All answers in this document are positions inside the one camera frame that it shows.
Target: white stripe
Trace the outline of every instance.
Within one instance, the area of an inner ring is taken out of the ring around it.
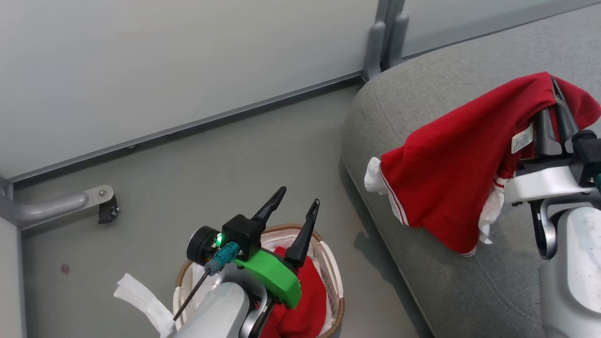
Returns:
[[[398,218],[398,220],[401,222],[401,224],[410,226],[409,220],[407,219],[407,215],[405,214],[405,209],[403,209],[403,205],[398,200],[397,195],[394,194],[394,192],[390,188],[390,184],[388,183],[388,180],[386,180],[386,177],[384,176],[384,174],[382,174],[381,165],[382,164],[380,163],[380,174],[382,175],[382,179],[384,180],[384,183],[386,183],[386,189],[388,190],[388,196],[389,197],[392,196],[392,198],[394,199],[394,201],[390,204],[391,204],[393,210],[397,210],[397,213],[395,213],[395,216]]]
[[[473,255],[476,253],[476,248],[477,248],[477,247],[474,247],[474,248],[472,249],[472,251],[470,251],[470,252],[468,252],[468,253],[465,253],[465,254],[460,254],[460,255],[461,255],[461,256],[463,256],[463,257],[471,257],[471,256],[473,256]]]

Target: white panel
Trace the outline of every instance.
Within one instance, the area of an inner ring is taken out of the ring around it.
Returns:
[[[5,0],[0,175],[362,69],[377,0]]]
[[[23,337],[17,227],[0,218],[0,337]]]
[[[598,0],[406,0],[409,27],[403,55],[521,25]]]

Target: white strap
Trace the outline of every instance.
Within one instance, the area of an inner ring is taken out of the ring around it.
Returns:
[[[113,296],[121,298],[142,311],[159,332],[160,338],[169,336],[175,324],[173,314],[156,296],[130,274],[125,274],[117,284],[119,286]]]
[[[484,244],[492,243],[489,239],[490,225],[501,214],[501,208],[503,207],[503,202],[505,202],[505,184],[507,184],[506,179],[496,177],[490,188],[490,194],[482,207],[482,213],[480,213],[480,219],[478,220],[478,228],[480,229],[480,241]]]
[[[363,184],[365,190],[369,192],[377,192],[380,195],[388,193],[386,183],[382,179],[380,174],[380,160],[372,157],[367,164],[367,170],[365,171],[365,177],[363,178]]]

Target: white cloth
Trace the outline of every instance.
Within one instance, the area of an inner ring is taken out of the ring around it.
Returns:
[[[503,202],[505,202],[505,184],[506,179],[496,177],[492,187],[490,188],[489,197],[486,200],[480,220],[478,220],[478,228],[480,229],[480,241],[484,244],[491,244],[489,239],[490,225],[493,224],[501,214]]]
[[[159,332],[160,338],[167,338],[173,330],[173,325],[175,325],[173,314],[147,287],[130,274],[125,274],[117,284],[119,286],[113,296],[128,302],[142,311]]]
[[[404,209],[401,209],[401,203],[396,200],[396,196],[390,191],[382,173],[380,172],[380,160],[372,157],[367,164],[367,170],[365,171],[365,177],[363,178],[363,184],[365,190],[369,192],[377,192],[380,195],[388,195],[388,201],[392,208],[392,213],[398,219],[401,224],[408,226],[409,221]]]

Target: red garment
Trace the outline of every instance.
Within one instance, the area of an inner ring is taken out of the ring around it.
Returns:
[[[278,247],[275,253],[283,257],[285,249]],[[326,320],[328,296],[309,257],[297,276],[302,290],[299,304],[296,309],[276,305],[265,323],[261,338],[315,338],[321,332]]]
[[[601,115],[599,104],[584,90],[557,82],[578,127],[593,124]],[[524,76],[423,126],[402,147],[382,155],[380,172],[401,222],[425,227],[460,254],[473,252],[495,175],[511,178],[518,160],[533,154],[532,143],[511,154],[511,138],[554,104],[550,74]]]

